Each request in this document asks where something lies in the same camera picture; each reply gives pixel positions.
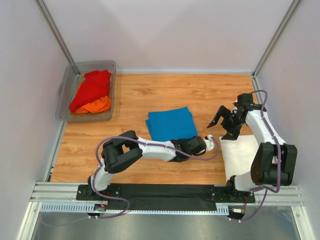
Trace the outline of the blue t shirt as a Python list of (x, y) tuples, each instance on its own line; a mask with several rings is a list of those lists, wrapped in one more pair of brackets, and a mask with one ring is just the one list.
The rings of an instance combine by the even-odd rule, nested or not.
[(193, 116), (187, 106), (149, 112), (145, 122), (153, 141), (191, 139), (198, 135)]

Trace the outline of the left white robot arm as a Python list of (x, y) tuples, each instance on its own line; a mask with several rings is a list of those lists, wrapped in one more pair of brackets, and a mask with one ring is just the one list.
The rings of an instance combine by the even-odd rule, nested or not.
[(88, 179), (87, 195), (94, 201), (101, 200), (112, 177), (140, 159), (182, 163), (191, 157), (202, 156), (214, 147), (211, 135), (153, 141), (138, 137), (134, 130), (129, 130), (119, 136), (108, 137), (97, 146), (99, 167)]

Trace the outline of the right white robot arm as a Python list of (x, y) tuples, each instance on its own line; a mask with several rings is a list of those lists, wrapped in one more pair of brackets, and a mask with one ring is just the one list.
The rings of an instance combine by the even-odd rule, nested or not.
[(238, 139), (243, 125), (250, 127), (258, 144), (250, 170), (241, 175), (233, 175), (227, 181), (225, 196), (231, 202), (242, 198), (244, 192), (257, 192), (263, 189), (278, 193), (282, 186), (293, 182), (298, 150), (287, 144), (272, 126), (265, 103), (255, 103), (253, 93), (237, 96), (232, 110), (224, 105), (217, 110), (211, 128), (220, 124), (226, 131), (223, 140)]

